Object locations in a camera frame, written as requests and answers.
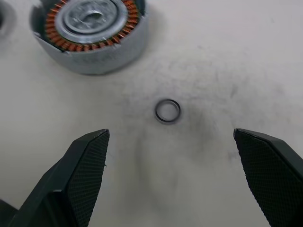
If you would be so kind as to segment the silver spoked motor rotor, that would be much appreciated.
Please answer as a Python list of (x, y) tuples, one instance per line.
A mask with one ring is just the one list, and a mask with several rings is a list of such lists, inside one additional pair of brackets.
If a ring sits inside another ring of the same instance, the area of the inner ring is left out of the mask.
[(5, 0), (0, 0), (0, 40), (8, 37), (16, 25), (16, 12)]

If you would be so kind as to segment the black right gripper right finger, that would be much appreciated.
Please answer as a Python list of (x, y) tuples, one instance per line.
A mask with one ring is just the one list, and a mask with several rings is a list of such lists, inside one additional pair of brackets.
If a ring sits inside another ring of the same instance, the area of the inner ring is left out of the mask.
[(303, 227), (303, 158), (286, 142), (234, 129), (250, 191), (271, 227)]

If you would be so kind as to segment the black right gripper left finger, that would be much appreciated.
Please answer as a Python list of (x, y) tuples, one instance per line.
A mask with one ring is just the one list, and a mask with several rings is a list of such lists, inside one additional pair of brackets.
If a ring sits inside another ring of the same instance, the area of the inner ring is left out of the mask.
[(110, 133), (74, 140), (44, 173), (9, 227), (88, 227), (101, 188)]

